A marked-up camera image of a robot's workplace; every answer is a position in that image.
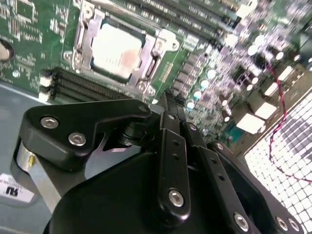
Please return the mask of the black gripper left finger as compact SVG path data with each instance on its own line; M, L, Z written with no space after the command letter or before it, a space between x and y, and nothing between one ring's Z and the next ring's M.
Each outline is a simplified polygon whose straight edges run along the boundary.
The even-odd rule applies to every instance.
M154 150L159 155L156 208L183 221L191 211L186 143L180 135L184 121L184 100L173 91L152 106L136 99L38 106L23 116L21 149L71 173L82 170L99 146Z

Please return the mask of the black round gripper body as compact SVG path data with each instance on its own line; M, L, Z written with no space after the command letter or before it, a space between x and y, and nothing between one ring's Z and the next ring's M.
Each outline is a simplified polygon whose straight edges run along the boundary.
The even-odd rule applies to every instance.
M68 191L56 206L47 234L228 234L207 179L188 169L191 215L179 227L153 212L155 156L133 156Z

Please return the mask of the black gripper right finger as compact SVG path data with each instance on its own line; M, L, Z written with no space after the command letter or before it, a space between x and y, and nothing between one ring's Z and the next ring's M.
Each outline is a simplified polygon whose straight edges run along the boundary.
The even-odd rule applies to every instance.
M186 139L187 160L194 166L193 194L214 234L302 234L293 215L259 182L222 142L206 143L187 122L185 100L176 110Z

